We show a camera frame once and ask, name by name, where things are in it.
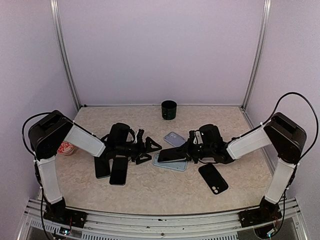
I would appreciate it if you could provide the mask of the black phone white back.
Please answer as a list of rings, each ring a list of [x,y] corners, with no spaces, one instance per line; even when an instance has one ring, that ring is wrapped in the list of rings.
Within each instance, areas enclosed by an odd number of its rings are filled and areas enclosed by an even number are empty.
[[[173,155],[170,154],[170,149],[163,149],[159,152],[159,157],[158,161],[160,163],[165,163],[165,162],[178,162],[178,161],[183,161],[187,160],[187,155]]]

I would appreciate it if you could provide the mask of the light blue phone case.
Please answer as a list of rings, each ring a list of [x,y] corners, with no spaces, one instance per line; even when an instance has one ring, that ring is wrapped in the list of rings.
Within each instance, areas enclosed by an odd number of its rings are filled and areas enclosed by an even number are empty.
[[[163,169],[169,169],[173,171],[178,171],[178,172],[184,172],[187,169],[187,160],[180,160],[180,161],[175,161],[175,162],[159,162],[159,153],[156,153],[152,164],[155,167],[163,168]]]

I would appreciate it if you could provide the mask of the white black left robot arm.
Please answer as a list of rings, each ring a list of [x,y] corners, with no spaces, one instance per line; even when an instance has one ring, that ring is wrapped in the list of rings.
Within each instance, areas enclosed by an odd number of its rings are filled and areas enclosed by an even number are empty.
[[[125,123],[115,123],[102,138],[89,132],[58,110],[40,113],[41,120],[28,130],[30,145],[26,149],[34,157],[35,172],[50,214],[63,223],[70,218],[65,199],[60,190],[56,170],[57,154],[69,154],[74,148],[84,150],[94,157],[97,179],[109,178],[110,185],[126,183],[129,162],[136,165],[151,160],[151,153],[162,146],[144,130],[134,132]]]

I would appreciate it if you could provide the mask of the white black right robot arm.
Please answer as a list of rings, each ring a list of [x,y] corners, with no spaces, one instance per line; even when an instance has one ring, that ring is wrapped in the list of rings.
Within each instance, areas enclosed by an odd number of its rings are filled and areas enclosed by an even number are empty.
[[[226,138],[247,130],[244,118],[235,107],[182,106],[177,118],[166,122],[166,132],[177,132],[186,137],[190,130],[208,123],[217,124]],[[320,145],[316,143],[302,159],[287,197],[295,198],[306,218],[320,212]],[[204,214],[229,211],[257,205],[271,181],[268,164],[276,164],[277,154],[271,147],[252,152],[230,164],[218,164],[229,189],[214,195],[198,173],[198,166],[190,164],[184,173],[170,177],[169,188],[173,201],[168,206],[171,214]]]

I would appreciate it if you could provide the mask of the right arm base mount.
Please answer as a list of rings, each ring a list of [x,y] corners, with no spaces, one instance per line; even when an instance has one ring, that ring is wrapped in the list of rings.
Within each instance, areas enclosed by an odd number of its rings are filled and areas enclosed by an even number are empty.
[[[242,228],[260,225],[282,218],[280,210],[275,210],[270,213],[268,211],[261,210],[260,208],[246,209],[238,213],[239,221]]]

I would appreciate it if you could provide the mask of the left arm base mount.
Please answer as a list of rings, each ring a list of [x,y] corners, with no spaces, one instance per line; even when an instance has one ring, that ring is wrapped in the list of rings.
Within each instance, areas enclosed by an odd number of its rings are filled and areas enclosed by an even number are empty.
[[[86,223],[87,213],[69,208],[53,208],[51,206],[46,208],[43,218],[54,223],[83,229]]]

